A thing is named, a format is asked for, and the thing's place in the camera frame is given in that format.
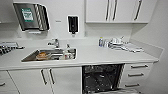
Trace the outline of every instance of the faucet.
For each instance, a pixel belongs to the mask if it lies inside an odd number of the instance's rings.
[[[58,39],[52,39],[52,40],[55,40],[54,43],[48,43],[48,45],[55,45],[55,48],[59,48],[59,41]]]

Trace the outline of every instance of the lower cabinet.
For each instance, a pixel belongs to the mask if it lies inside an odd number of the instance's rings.
[[[0,71],[0,94],[19,94],[7,71]]]
[[[9,71],[20,94],[82,94],[82,68]]]
[[[119,88],[140,88],[151,71],[153,63],[125,64]]]

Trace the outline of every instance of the cabinet handle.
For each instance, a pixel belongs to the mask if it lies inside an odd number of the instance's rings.
[[[0,84],[0,86],[4,86],[5,85],[5,82],[4,83],[2,83],[2,84]]]
[[[50,69],[50,75],[51,75],[51,80],[52,80],[52,83],[54,84],[55,81],[54,81],[54,78],[53,78],[53,75],[52,75],[52,69]]]
[[[136,87],[136,86],[140,86],[139,84],[136,85],[125,85],[125,87]]]
[[[148,67],[147,65],[145,65],[145,66],[131,66],[131,68],[133,69],[133,68],[146,68],[146,67]]]
[[[46,84],[47,84],[47,81],[46,81],[46,79],[45,79],[45,77],[44,77],[43,69],[41,70],[41,75],[42,75],[42,77],[43,77],[44,84],[46,85]]]
[[[137,20],[137,18],[138,18],[139,11],[140,11],[140,8],[141,8],[141,4],[142,4],[142,0],[139,0],[139,6],[138,6],[138,10],[137,10],[137,13],[136,13],[136,16],[135,16],[134,20]]]
[[[143,76],[143,75],[144,75],[143,73],[141,73],[141,74],[134,74],[134,75],[130,75],[130,74],[128,74],[128,77]]]
[[[108,19],[108,11],[109,11],[109,0],[108,0],[108,3],[107,3],[106,21]]]
[[[113,20],[115,19],[116,10],[117,10],[117,0],[115,0],[115,8],[114,8]]]

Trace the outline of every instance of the bottle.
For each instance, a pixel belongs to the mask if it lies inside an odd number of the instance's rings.
[[[102,37],[100,37],[100,39],[99,39],[99,46],[103,47],[103,38]]]

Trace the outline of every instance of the drawer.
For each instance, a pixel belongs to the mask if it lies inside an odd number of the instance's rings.
[[[139,88],[145,86],[145,81],[120,82],[119,88]]]
[[[125,64],[124,71],[126,70],[150,70],[153,66],[153,63],[138,63],[138,64]]]
[[[0,92],[0,94],[19,94],[18,91],[4,91],[4,92]]]
[[[16,87],[12,79],[3,79],[0,80],[0,92],[1,91],[16,91]]]
[[[150,70],[123,71],[121,80],[126,82],[139,81],[148,78]]]
[[[10,78],[7,71],[0,71],[0,79],[7,79]]]

